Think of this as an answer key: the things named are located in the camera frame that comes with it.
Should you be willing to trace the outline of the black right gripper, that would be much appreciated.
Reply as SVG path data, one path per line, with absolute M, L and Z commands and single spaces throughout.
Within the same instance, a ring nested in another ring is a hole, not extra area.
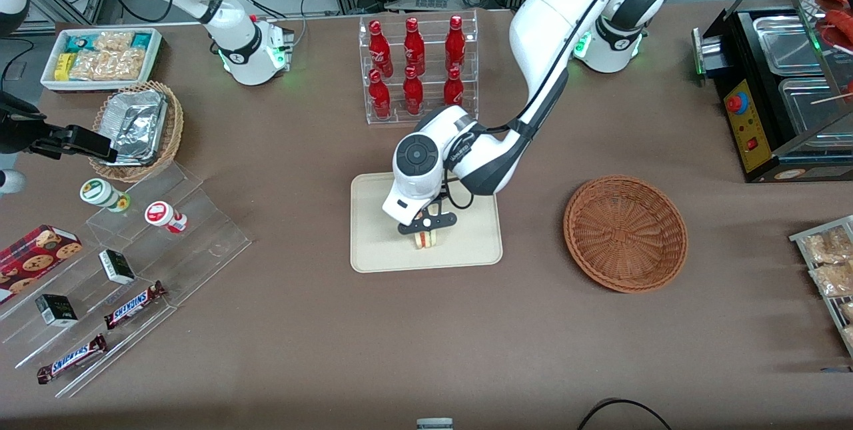
M 49 126 L 45 115 L 30 102 L 2 92 L 1 108 L 1 153 L 14 154 L 26 151 L 36 155 L 60 160 L 63 155 L 83 155 L 114 163 L 118 153 L 111 147 L 112 141 L 100 133 L 80 127 Z M 39 141 L 51 136 L 60 142 Z

